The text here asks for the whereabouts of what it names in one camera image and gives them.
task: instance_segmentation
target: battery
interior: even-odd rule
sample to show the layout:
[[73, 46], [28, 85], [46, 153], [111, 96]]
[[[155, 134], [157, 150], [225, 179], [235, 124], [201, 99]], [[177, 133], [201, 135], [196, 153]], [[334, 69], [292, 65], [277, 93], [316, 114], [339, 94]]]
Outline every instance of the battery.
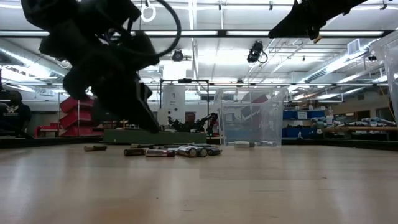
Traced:
[[236, 141], [234, 142], [235, 147], [255, 147], [256, 143], [254, 142], [246, 142], [246, 141]]
[[204, 147], [180, 146], [177, 149], [177, 155], [185, 156], [185, 157], [189, 157], [189, 158], [195, 158], [195, 157], [206, 157], [208, 155], [208, 153]]
[[268, 146], [268, 147], [277, 147], [277, 143], [274, 141], [261, 141], [262, 146]]
[[175, 157], [175, 151], [166, 149], [148, 149], [147, 157]]
[[218, 149], [218, 147], [209, 144], [191, 144], [190, 146], [204, 147], [207, 150], [207, 154], [209, 156], [217, 156], [223, 152], [222, 149]]
[[219, 149], [217, 147], [207, 147], [205, 149], [207, 150], [207, 154], [209, 156], [217, 156], [217, 155], [220, 155], [221, 153], [223, 153], [223, 150]]
[[107, 146], [85, 146], [84, 150], [86, 152], [106, 151], [107, 148]]
[[124, 156], [143, 156], [148, 149], [125, 149]]
[[154, 145], [151, 144], [131, 144], [130, 149], [155, 149]]

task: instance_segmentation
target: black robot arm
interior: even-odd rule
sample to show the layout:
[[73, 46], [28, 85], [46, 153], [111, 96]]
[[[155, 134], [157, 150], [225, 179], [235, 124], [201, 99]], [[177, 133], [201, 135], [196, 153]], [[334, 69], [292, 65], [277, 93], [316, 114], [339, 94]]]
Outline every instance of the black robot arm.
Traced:
[[291, 12], [269, 32], [269, 37], [316, 39], [329, 19], [339, 14], [346, 15], [364, 2], [366, 0], [294, 0]]
[[164, 0], [157, 1], [177, 26], [177, 37], [160, 53], [145, 33], [132, 35], [132, 25], [141, 11], [131, 0], [21, 0], [21, 4], [26, 19], [49, 32], [40, 52], [71, 63], [63, 80], [70, 96], [84, 100], [91, 87], [109, 112], [158, 133], [159, 124], [147, 104], [152, 92], [139, 83], [138, 71], [158, 64], [159, 57], [177, 46], [181, 22]]

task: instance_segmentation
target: wooden floor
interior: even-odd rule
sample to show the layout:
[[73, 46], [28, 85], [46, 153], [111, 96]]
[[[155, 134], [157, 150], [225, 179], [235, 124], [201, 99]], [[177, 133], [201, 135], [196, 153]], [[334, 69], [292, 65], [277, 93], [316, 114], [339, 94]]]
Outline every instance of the wooden floor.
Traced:
[[382, 224], [398, 153], [338, 147], [124, 157], [82, 145], [0, 151], [0, 223]]

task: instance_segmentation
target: ceiling light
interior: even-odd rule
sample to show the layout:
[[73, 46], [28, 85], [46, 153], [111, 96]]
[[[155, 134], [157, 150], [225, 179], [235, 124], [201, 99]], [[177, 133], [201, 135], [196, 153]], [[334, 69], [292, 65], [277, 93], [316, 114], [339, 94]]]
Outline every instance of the ceiling light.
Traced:
[[295, 97], [294, 97], [295, 100], [301, 100], [302, 98], [305, 98], [305, 95], [304, 95], [304, 94], [301, 94], [301, 95], [299, 95], [299, 96], [295, 96]]
[[[231, 10], [269, 10], [269, 8], [270, 8], [269, 6], [259, 6], [259, 5], [223, 6], [223, 9], [231, 9]], [[272, 10], [291, 11], [292, 6], [273, 5]]]
[[354, 79], [356, 79], [356, 78], [358, 78], [358, 77], [360, 77], [360, 76], [361, 76], [361, 75], [358, 75], [358, 74], [351, 75], [351, 76], [349, 76], [349, 77], [346, 77], [346, 78], [344, 78], [344, 79], [338, 81], [337, 83], [349, 82], [349, 81], [352, 81], [352, 80], [354, 80]]
[[339, 83], [336, 86], [373, 86], [370, 83]]
[[359, 90], [362, 90], [362, 89], [363, 89], [363, 88], [356, 88], [356, 89], [354, 89], [354, 90], [347, 91], [347, 92], [345, 92], [344, 94], [355, 93], [356, 91], [359, 91]]
[[269, 31], [227, 31], [226, 35], [268, 36]]
[[383, 31], [320, 31], [319, 35], [322, 35], [324, 37], [328, 36], [355, 36], [355, 35], [361, 35], [361, 36], [369, 36], [369, 37], [378, 37], [380, 35], [383, 35]]
[[310, 88], [309, 85], [296, 85], [297, 88]]
[[28, 91], [28, 92], [31, 92], [31, 93], [35, 93], [34, 89], [29, 88], [29, 87], [24, 86], [24, 85], [18, 85], [18, 86], [8, 85], [8, 87], [15, 88], [17, 90], [22, 90], [22, 91]]
[[[145, 33], [149, 36], [162, 36], [169, 35], [175, 36], [177, 35], [177, 31], [145, 31]], [[215, 30], [186, 30], [181, 32], [181, 36], [189, 36], [189, 35], [218, 35], [218, 31]]]
[[329, 98], [333, 98], [333, 97], [335, 97], [335, 96], [338, 96], [339, 94], [325, 94], [325, 95], [322, 95], [322, 96], [318, 96], [318, 98], [317, 99], [319, 99], [319, 100], [324, 100], [324, 99], [329, 99]]
[[0, 31], [0, 36], [17, 36], [17, 37], [46, 37], [49, 33], [46, 31]]
[[375, 10], [375, 9], [381, 9], [381, 7], [380, 6], [354, 7], [351, 10], [354, 10], [354, 11], [367, 11], [367, 10]]
[[6, 9], [22, 9], [22, 6], [8, 5], [8, 4], [0, 4], [0, 7], [6, 8]]

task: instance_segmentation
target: clear plastic bin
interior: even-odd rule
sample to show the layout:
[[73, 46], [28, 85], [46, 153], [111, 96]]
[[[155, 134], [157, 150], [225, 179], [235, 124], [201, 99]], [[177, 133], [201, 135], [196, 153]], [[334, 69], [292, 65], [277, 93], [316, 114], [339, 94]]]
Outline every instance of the clear plastic bin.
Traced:
[[386, 66], [387, 80], [390, 90], [392, 107], [395, 118], [398, 118], [398, 39], [382, 46], [384, 65]]
[[286, 88], [220, 88], [216, 91], [220, 141], [280, 147]]

